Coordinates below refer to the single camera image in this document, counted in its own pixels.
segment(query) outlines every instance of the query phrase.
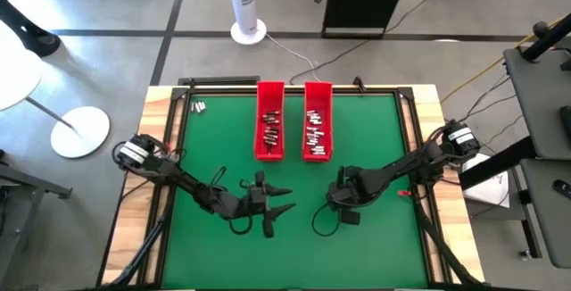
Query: concrete floor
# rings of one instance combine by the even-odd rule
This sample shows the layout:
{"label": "concrete floor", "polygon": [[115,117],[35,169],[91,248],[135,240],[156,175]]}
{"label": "concrete floor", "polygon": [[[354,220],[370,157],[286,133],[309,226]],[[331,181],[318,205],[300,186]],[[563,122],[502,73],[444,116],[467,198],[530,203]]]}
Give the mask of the concrete floor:
{"label": "concrete floor", "polygon": [[[46,29],[165,30],[174,0],[11,0]],[[420,0],[401,0],[389,26]],[[321,30],[325,2],[257,0],[269,31]],[[567,0],[428,0],[395,29],[399,34],[488,34],[520,36],[539,20],[567,14]],[[176,30],[228,31],[234,22],[230,0],[183,0]],[[0,23],[0,37],[6,36]],[[76,161],[57,156],[49,144],[54,121],[27,103],[0,112],[0,147],[8,160],[32,175],[74,187],[63,201],[48,196],[42,203],[16,286],[40,285],[40,290],[93,286],[103,258],[120,193],[122,173],[112,163],[112,145],[137,130],[162,37],[63,37],[64,46],[44,59],[46,73],[32,96],[58,113],[85,104],[104,109],[112,131],[95,154]],[[325,62],[357,40],[279,39],[283,45],[316,63]],[[436,84],[444,96],[501,56],[511,43],[432,41],[371,41],[338,62],[320,69],[323,80],[349,83],[361,76],[371,84]],[[260,75],[288,80],[308,69],[305,61],[268,40],[253,47],[229,38],[174,37],[168,47],[160,84],[179,78]],[[503,74],[496,67],[458,92],[443,106],[447,118],[458,118]],[[297,79],[301,83],[310,75]],[[511,96],[508,83],[483,104]],[[486,141],[521,112],[515,100],[469,119],[478,138]],[[23,127],[21,121],[28,121]],[[494,140],[500,150],[527,135],[520,121]],[[521,262],[525,249],[517,223],[475,220],[473,230],[486,279],[496,286],[565,289],[567,270],[549,259]]]}

